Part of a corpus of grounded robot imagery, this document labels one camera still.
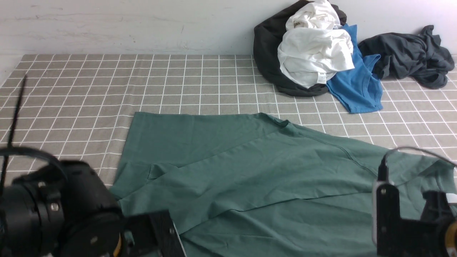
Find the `cable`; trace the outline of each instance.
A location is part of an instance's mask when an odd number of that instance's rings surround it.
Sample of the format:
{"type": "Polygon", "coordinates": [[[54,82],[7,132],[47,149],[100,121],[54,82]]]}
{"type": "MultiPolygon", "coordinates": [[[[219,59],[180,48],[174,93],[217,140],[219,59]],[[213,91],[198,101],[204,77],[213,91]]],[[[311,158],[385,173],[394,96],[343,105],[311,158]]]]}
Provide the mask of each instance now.
{"type": "Polygon", "coordinates": [[[68,181],[67,174],[65,173],[64,165],[61,161],[59,161],[55,156],[45,151],[41,151],[38,149],[25,147],[25,146],[16,146],[16,147],[4,147],[0,148],[0,155],[9,156],[9,155],[21,155],[21,156],[28,156],[32,158],[41,159],[46,161],[50,165],[53,165],[58,169],[58,171],[62,174],[62,178],[65,181],[68,181]]]}
{"type": "MultiPolygon", "coordinates": [[[[13,147],[13,138],[14,138],[14,131],[16,130],[17,120],[19,118],[19,110],[22,104],[22,96],[24,95],[24,88],[26,87],[26,80],[27,75],[24,76],[22,79],[21,87],[19,89],[19,96],[16,102],[16,108],[14,109],[14,116],[13,122],[11,123],[10,133],[8,135],[8,143],[6,145],[7,148],[13,147]]],[[[3,165],[1,169],[1,179],[0,179],[0,197],[3,195],[3,189],[5,188],[5,180],[6,180],[6,168],[8,167],[9,162],[9,155],[3,155],[3,165]]]]}
{"type": "Polygon", "coordinates": [[[397,147],[397,148],[394,148],[394,149],[391,149],[389,151],[386,152],[386,154],[384,154],[384,157],[383,157],[383,160],[381,161],[381,164],[379,165],[379,168],[378,168],[378,172],[377,172],[377,180],[378,181],[386,181],[388,182],[389,181],[389,168],[387,167],[387,158],[389,157],[389,155],[391,155],[392,153],[398,151],[398,150],[404,150],[404,149],[411,149],[411,150],[416,150],[416,151],[420,151],[420,152],[423,152],[423,153],[427,153],[429,155],[432,155],[442,161],[445,161],[447,163],[450,163],[452,165],[454,165],[454,167],[457,166],[457,163],[439,155],[439,154],[436,154],[434,152],[431,152],[431,151],[428,151],[428,150],[425,150],[425,149],[421,149],[421,148],[417,148],[417,147],[413,147],[413,146],[400,146],[400,147],[397,147]]]}

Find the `green t-shirt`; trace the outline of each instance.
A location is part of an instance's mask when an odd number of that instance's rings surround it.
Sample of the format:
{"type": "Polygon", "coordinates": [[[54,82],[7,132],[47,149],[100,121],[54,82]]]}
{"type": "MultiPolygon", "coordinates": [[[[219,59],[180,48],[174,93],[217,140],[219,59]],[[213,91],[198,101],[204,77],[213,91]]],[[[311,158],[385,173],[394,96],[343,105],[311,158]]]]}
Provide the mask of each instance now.
{"type": "MultiPolygon", "coordinates": [[[[375,256],[372,184],[387,149],[259,113],[137,112],[111,192],[126,216],[168,209],[188,257],[375,256]]],[[[401,214],[454,193],[453,167],[395,153],[401,214]]]]}

